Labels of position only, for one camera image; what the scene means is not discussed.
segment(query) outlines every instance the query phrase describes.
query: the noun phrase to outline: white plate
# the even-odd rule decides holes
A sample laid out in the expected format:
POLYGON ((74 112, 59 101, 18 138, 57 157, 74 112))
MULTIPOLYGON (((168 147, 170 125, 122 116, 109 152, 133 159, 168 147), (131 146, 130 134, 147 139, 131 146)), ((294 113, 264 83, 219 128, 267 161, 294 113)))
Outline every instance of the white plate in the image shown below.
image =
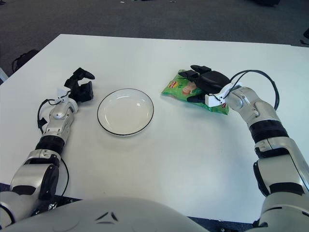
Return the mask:
POLYGON ((98 107, 98 121, 110 133, 133 135, 144 129, 154 115, 154 104, 144 92, 124 88, 107 95, 98 107))

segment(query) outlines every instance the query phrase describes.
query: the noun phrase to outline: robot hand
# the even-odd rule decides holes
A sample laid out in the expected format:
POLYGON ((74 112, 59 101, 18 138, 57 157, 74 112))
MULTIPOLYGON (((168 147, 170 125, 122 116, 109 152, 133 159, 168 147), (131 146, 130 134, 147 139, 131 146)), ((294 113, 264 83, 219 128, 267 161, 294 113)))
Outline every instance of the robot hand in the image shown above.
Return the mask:
POLYGON ((38 126, 42 137, 31 151, 26 161, 15 173, 10 191, 0 193, 0 226, 2 228, 29 217, 39 204, 51 200, 56 192, 59 176, 59 163, 63 147, 68 139, 73 113, 78 110, 77 102, 93 98, 92 84, 81 86, 78 81, 94 76, 77 69, 65 82, 64 89, 58 89, 56 100, 46 99, 41 104, 54 101, 54 108, 49 114, 49 123, 45 131, 42 126, 47 123, 39 119, 38 126))
MULTIPOLYGON (((232 86, 230 84, 231 81, 226 76, 220 72, 212 71, 206 66, 191 65, 191 69, 193 70, 180 72, 178 74, 194 82, 204 93, 187 98, 188 102, 205 103, 205 96, 213 96, 214 94, 221 93, 223 88, 227 89, 225 86, 232 86)), ((217 104, 219 102, 221 102, 220 104, 224 103, 224 101, 216 101, 216 105, 220 105, 217 104)), ((208 102, 206 105, 210 107, 215 106, 212 102, 208 102)))

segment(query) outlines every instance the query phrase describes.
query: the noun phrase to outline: green snack bag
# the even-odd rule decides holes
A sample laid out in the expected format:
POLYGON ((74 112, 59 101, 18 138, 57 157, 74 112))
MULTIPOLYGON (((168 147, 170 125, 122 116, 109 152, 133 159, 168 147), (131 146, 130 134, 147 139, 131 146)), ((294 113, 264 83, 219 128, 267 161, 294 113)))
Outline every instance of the green snack bag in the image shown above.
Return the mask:
MULTIPOLYGON (((166 86, 166 88, 162 91, 163 95, 166 96, 172 96, 175 97, 176 99, 182 100, 182 101, 187 101, 188 97, 198 95, 202 93, 203 91, 199 88, 196 87, 194 82, 189 81, 187 78, 184 78, 180 75, 177 75, 174 77, 173 80, 171 80, 166 86)), ((199 105, 210 112, 216 112, 216 113, 221 113, 221 114, 228 114, 228 105, 226 103, 223 103, 222 105, 218 105, 215 107, 209 107, 203 103, 192 103, 195 105, 199 105)))

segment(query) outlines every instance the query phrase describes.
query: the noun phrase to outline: plate rim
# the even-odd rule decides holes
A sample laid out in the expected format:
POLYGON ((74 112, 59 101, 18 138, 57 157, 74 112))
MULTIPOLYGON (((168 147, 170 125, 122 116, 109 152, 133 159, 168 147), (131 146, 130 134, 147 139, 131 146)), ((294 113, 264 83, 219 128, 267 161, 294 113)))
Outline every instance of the plate rim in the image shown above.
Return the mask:
POLYGON ((100 104, 98 105, 98 109, 97 109, 97 119, 98 119, 99 124, 100 124, 100 125, 103 127, 103 129, 106 130, 107 132, 109 132, 109 133, 111 133, 111 134, 114 134, 114 135, 119 135, 119 136, 128 136, 128 135, 136 134, 136 133, 142 131, 143 129, 145 129, 145 128, 148 126, 148 124, 151 122, 151 120, 153 119, 154 112, 155 112, 154 103, 153 103, 153 100, 151 100, 151 98, 148 96, 148 94, 146 94, 145 92, 143 92, 143 91, 141 91, 141 90, 139 90, 139 89, 136 89, 136 88, 121 88, 121 89, 118 89, 118 90, 115 90, 115 91, 111 92, 110 94, 106 95, 105 98, 103 98, 103 100, 102 100, 102 101, 100 102, 100 104), (134 132, 134 133, 130 133, 130 134, 117 134, 117 133, 114 133, 114 132, 109 131, 108 129, 106 129, 106 128, 101 124, 100 119, 98 118, 98 110, 99 110, 99 108, 100 108, 102 102, 103 102, 108 96, 110 96, 110 95, 113 94, 114 92, 117 92, 117 91, 120 91, 120 90, 124 90, 124 89, 137 90, 137 91, 142 92, 143 94, 145 94, 145 95, 149 98, 149 100, 150 100, 150 102, 151 102, 151 105, 153 106, 153 113, 152 113, 152 115, 151 115, 151 118, 150 118, 149 122, 148 122, 142 129, 140 129, 140 130, 138 130, 138 131, 136 131, 136 132, 134 132))

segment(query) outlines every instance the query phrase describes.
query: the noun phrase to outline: white table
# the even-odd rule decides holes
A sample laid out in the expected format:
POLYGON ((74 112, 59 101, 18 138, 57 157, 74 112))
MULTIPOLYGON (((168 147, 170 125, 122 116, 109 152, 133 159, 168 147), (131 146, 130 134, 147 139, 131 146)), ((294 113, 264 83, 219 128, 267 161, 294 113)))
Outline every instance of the white table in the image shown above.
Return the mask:
MULTIPOLYGON (((166 204, 186 216, 252 222, 264 196, 253 174, 258 159, 245 122, 161 96, 179 69, 206 65, 231 77, 260 69, 276 82, 278 115, 309 161, 309 49, 289 45, 59 35, 0 86, 0 182, 9 184, 35 148, 40 103, 56 96, 78 67, 91 72, 94 99, 80 104, 63 152, 70 170, 66 196, 130 196, 166 204), (154 102, 154 118, 127 138, 108 134, 97 108, 109 93, 137 88, 154 102)), ((243 84, 274 103, 269 81, 243 84)), ((46 106, 43 115, 51 110, 46 106)), ((57 193, 66 182, 63 166, 57 193)))

